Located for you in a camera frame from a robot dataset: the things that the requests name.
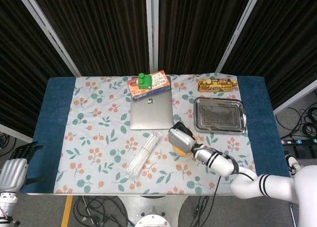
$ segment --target snack package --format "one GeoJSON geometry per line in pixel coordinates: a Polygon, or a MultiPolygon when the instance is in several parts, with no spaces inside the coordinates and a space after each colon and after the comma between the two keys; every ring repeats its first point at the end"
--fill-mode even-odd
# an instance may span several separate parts
{"type": "Polygon", "coordinates": [[[199,92],[230,92],[238,83],[229,78],[202,79],[198,82],[199,92]]]}
{"type": "Polygon", "coordinates": [[[138,78],[128,80],[128,87],[130,89],[133,100],[139,100],[158,92],[166,91],[170,88],[170,82],[163,70],[150,74],[152,77],[152,89],[140,90],[138,86],[138,78]]]}

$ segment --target black stripe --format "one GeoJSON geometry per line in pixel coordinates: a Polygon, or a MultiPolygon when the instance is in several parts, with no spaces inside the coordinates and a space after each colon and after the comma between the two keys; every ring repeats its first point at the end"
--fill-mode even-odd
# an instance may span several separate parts
{"type": "Polygon", "coordinates": [[[209,161],[210,161],[210,159],[213,157],[213,155],[215,155],[216,154],[216,152],[214,152],[213,154],[211,154],[210,155],[210,157],[208,158],[208,160],[207,160],[207,162],[206,162],[206,166],[208,166],[208,163],[209,163],[209,161]]]}
{"type": "Polygon", "coordinates": [[[259,189],[260,189],[260,192],[262,193],[262,195],[265,196],[264,193],[263,193],[263,191],[262,191],[262,188],[261,188],[261,181],[262,181],[262,178],[263,178],[263,177],[264,177],[264,175],[260,177],[259,189]]]}
{"type": "Polygon", "coordinates": [[[267,196],[267,197],[269,197],[269,195],[267,194],[266,189],[265,189],[265,181],[266,181],[266,179],[268,178],[268,176],[269,176],[269,175],[267,175],[267,176],[264,178],[264,180],[263,180],[263,190],[264,190],[264,192],[266,193],[266,196],[267,196]]]}
{"type": "Polygon", "coordinates": [[[209,165],[209,168],[211,169],[211,166],[213,164],[213,162],[215,161],[215,159],[219,156],[219,154],[216,154],[213,158],[213,160],[211,161],[210,165],[209,165]]]}
{"type": "Polygon", "coordinates": [[[249,175],[243,173],[243,172],[238,172],[237,174],[242,174],[244,176],[247,176],[249,179],[251,179],[252,181],[254,181],[254,179],[252,177],[250,177],[249,175]]]}

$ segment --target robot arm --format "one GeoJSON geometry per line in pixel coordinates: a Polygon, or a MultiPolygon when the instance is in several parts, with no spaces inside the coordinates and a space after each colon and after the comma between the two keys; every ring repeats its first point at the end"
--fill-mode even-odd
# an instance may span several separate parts
{"type": "Polygon", "coordinates": [[[15,193],[24,184],[30,184],[30,180],[39,180],[38,178],[25,179],[34,153],[43,147],[37,146],[37,143],[33,142],[16,148],[10,159],[4,163],[0,173],[0,227],[8,227],[10,223],[14,223],[14,226],[20,224],[12,218],[13,209],[17,203],[15,193]]]}
{"type": "Polygon", "coordinates": [[[241,199],[268,196],[298,203],[293,179],[274,175],[257,176],[250,169],[239,167],[231,156],[197,144],[192,133],[180,122],[169,130],[168,140],[184,153],[192,152],[196,159],[220,176],[237,174],[230,189],[235,196],[241,199]]]}

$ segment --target bundle of straws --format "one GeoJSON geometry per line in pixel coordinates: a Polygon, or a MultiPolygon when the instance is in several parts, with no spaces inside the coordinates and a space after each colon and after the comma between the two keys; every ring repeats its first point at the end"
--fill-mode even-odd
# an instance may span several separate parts
{"type": "Polygon", "coordinates": [[[152,132],[149,135],[145,145],[141,148],[141,150],[138,152],[138,154],[134,157],[132,162],[127,167],[127,177],[134,178],[139,175],[144,163],[147,161],[149,155],[158,143],[161,136],[162,134],[160,132],[152,132]]]}

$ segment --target floral tablecloth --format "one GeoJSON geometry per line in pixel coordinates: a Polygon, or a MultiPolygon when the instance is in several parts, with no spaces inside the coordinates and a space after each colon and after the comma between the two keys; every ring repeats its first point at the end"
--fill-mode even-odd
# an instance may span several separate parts
{"type": "MultiPolygon", "coordinates": [[[[232,92],[200,93],[202,78],[232,78],[226,74],[170,75],[173,119],[181,117],[200,143],[221,150],[238,164],[255,170],[248,133],[225,135],[194,129],[196,97],[240,100],[239,87],[232,92]]],[[[180,157],[168,142],[168,130],[151,153],[141,174],[125,177],[125,168],[140,150],[150,130],[130,130],[130,101],[126,81],[131,77],[78,77],[64,135],[56,176],[55,193],[73,194],[185,194],[212,195],[218,175],[192,156],[180,157]]],[[[233,176],[220,181],[217,193],[232,194],[233,176]]]]}

